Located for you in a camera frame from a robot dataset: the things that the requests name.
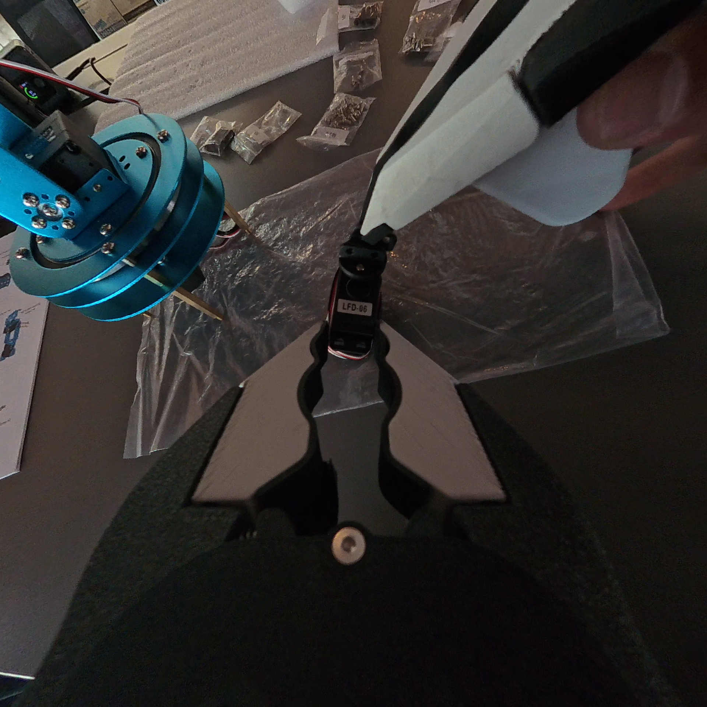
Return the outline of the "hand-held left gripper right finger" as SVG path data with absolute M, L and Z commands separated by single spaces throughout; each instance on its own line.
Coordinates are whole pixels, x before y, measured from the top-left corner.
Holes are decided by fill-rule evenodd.
M 504 502 L 456 380 L 387 324 L 375 342 L 387 407 L 379 481 L 390 503 Z

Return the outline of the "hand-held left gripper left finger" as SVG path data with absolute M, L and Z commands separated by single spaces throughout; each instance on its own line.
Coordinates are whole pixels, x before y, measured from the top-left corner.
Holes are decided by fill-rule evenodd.
M 303 504 L 325 476 L 313 411 L 327 326 L 316 324 L 249 376 L 191 498 L 196 504 Z

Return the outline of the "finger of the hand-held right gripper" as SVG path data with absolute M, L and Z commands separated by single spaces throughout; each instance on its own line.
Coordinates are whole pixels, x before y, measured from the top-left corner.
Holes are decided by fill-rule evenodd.
M 530 146 L 546 122 L 526 56 L 574 1 L 478 1 L 378 158 L 361 236 L 397 231 Z

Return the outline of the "small black servo motor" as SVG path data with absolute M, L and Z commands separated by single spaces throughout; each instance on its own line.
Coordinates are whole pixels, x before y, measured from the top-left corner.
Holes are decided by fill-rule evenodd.
M 347 360 L 370 354 L 381 316 L 383 272 L 354 274 L 339 264 L 327 312 L 329 354 Z

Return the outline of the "person's right hand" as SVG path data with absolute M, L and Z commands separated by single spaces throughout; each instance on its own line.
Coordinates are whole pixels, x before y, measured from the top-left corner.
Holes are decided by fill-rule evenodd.
M 602 211 L 615 211 L 706 169 L 706 8 L 593 93 L 577 110 L 589 146 L 666 148 L 631 168 Z

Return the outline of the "group of small screw bags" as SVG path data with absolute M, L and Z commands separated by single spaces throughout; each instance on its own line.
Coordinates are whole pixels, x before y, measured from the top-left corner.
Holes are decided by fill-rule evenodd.
M 404 33 L 400 54 L 421 55 L 435 61 L 461 22 L 453 22 L 459 1 L 415 1 Z M 340 5 L 339 32 L 375 30 L 383 15 L 382 1 Z M 312 132 L 297 138 L 305 147 L 328 151 L 351 145 L 374 102 L 362 92 L 383 80 L 379 42 L 351 41 L 332 58 L 334 97 Z M 247 164 L 294 126 L 301 114 L 278 101 L 248 126 L 203 117 L 191 135 L 202 154 L 222 156 L 229 148 Z

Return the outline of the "large clear plastic bag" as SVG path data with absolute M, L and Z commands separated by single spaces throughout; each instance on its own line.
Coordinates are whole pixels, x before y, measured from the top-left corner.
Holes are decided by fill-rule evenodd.
M 377 154 L 243 210 L 252 234 L 201 264 L 199 297 L 225 322 L 172 298 L 153 309 L 142 327 L 124 458 L 170 447 L 230 388 L 321 323 Z M 398 235 L 383 275 L 383 320 L 461 383 L 669 331 L 622 217 L 551 227 L 472 187 Z

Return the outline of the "white foam sheet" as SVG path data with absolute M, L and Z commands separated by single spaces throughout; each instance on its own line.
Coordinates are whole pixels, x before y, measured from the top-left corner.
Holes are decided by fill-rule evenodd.
M 338 51 L 337 1 L 168 1 L 134 23 L 110 96 L 181 119 Z

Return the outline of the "printed instruction sheet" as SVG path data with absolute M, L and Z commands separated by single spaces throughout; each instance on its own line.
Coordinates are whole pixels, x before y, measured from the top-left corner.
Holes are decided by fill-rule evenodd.
M 14 283 L 10 245 L 1 246 L 1 478 L 21 467 L 48 313 L 44 298 Z

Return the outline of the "black power supply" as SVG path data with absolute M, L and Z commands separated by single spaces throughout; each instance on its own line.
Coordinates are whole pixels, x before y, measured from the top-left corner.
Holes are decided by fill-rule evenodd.
M 12 40 L 2 47 L 1 59 L 50 73 L 53 72 L 51 67 L 21 40 Z M 3 66 L 1 67 L 1 77 L 25 97 L 30 98 L 38 106 L 39 110 L 46 115 L 55 110 L 69 114 L 74 109 L 74 95 L 63 85 L 29 74 L 26 71 L 18 71 Z

